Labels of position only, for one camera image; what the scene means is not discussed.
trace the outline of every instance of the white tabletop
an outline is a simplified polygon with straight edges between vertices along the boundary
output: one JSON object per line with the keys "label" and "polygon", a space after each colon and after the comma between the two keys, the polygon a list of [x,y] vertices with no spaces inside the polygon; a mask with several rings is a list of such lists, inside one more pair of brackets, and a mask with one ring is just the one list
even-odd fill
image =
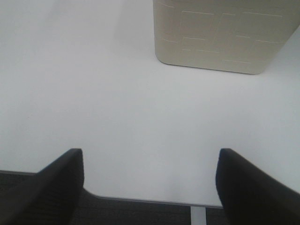
{"label": "white tabletop", "polygon": [[102,196],[220,206],[233,148],[300,192],[300,30],[261,75],[169,66],[152,1],[0,3],[0,169],[84,151]]}

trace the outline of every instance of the dark carpet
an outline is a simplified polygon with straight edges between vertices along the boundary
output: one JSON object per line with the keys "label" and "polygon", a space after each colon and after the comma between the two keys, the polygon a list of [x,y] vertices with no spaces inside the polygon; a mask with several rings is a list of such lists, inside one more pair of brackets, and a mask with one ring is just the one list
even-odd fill
{"label": "dark carpet", "polygon": [[[0,171],[0,192],[26,180],[29,173]],[[207,225],[229,225],[222,209],[206,209]],[[190,207],[95,197],[83,190],[70,225],[190,225]]]}

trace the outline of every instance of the floor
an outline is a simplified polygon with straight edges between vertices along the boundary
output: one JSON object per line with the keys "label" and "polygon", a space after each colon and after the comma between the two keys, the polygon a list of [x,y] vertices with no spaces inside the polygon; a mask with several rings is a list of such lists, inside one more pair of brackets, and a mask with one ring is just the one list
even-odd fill
{"label": "floor", "polygon": [[[0,172],[0,193],[28,177],[30,174]],[[95,197],[84,190],[70,225],[98,224],[229,225],[222,209],[112,200]]]}

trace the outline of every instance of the beige box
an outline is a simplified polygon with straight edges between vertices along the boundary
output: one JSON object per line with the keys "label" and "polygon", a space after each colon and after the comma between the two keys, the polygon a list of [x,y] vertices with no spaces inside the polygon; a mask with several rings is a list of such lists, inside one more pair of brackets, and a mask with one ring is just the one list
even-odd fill
{"label": "beige box", "polygon": [[153,12],[161,62],[247,74],[300,25],[300,0],[153,0]]}

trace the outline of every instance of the white table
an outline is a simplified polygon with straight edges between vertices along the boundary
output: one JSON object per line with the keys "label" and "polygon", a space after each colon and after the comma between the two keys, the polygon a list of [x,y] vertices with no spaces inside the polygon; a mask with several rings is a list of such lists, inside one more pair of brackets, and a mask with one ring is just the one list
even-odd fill
{"label": "white table", "polygon": [[300,192],[300,30],[261,75],[169,66],[152,1],[0,3],[0,169],[84,151],[102,196],[220,206],[219,150]]}

